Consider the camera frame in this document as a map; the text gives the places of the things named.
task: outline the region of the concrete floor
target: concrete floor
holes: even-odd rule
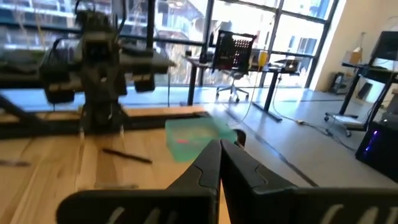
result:
[[[9,90],[2,93],[26,110],[52,110],[41,91]],[[264,104],[266,94],[267,89],[255,90],[253,101]],[[334,140],[287,119],[276,123],[248,102],[229,103],[228,95],[229,93],[223,93],[215,101],[214,88],[197,88],[195,103],[202,104],[214,117],[225,120],[233,128],[245,130],[248,134],[247,152],[294,184],[322,187],[398,187],[387,177],[357,161],[353,152]],[[180,101],[186,99],[187,88],[171,89],[171,106],[178,106]],[[294,119],[324,127],[333,125],[331,129],[336,136],[345,144],[357,148],[364,133],[353,132],[351,138],[346,138],[338,124],[323,120],[326,111],[338,111],[342,99],[343,96],[328,93],[281,88],[275,97],[275,108]],[[157,88],[153,93],[140,95],[129,90],[128,96],[121,101],[127,107],[162,107],[167,105],[167,89]],[[84,97],[77,95],[74,103],[56,106],[56,110],[75,109],[83,102]],[[347,112],[358,114],[363,119],[369,108],[369,105],[354,101]]]

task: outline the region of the computer monitor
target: computer monitor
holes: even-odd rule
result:
[[[398,71],[398,32],[381,32],[369,64]]]

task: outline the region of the wooden tabletop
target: wooden tabletop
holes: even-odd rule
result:
[[[127,111],[131,116],[201,112],[201,107],[156,108]],[[41,114],[48,119],[74,118],[73,113]],[[29,167],[0,166],[0,223],[53,224],[59,203],[68,195],[95,186],[132,185],[165,189],[190,162],[174,162],[166,146],[164,129],[119,134],[12,139],[0,141],[0,159],[28,161]],[[104,154],[110,147],[152,159],[144,164]],[[229,223],[221,191],[220,223]]]

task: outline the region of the wooden surface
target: wooden surface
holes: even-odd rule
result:
[[[131,116],[203,111],[200,107],[131,110]],[[48,119],[71,118],[73,113],[42,114]],[[103,154],[103,147],[148,157],[153,164]],[[124,144],[119,134],[52,136],[0,141],[0,159],[21,159],[30,167],[0,166],[0,224],[55,223],[58,204],[68,195],[95,185],[131,185],[164,189],[190,165],[176,163],[166,146],[164,129],[129,131]],[[221,192],[220,223],[229,223]]]

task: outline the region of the black office chair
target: black office chair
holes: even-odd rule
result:
[[[222,73],[229,75],[233,82],[231,86],[218,87],[216,97],[220,95],[221,91],[229,90],[231,94],[234,93],[237,96],[236,102],[239,102],[238,92],[245,93],[246,99],[249,98],[249,93],[236,87],[234,82],[248,74],[251,49],[256,38],[256,35],[236,34],[225,30],[218,32],[212,72],[216,69],[221,70]]]

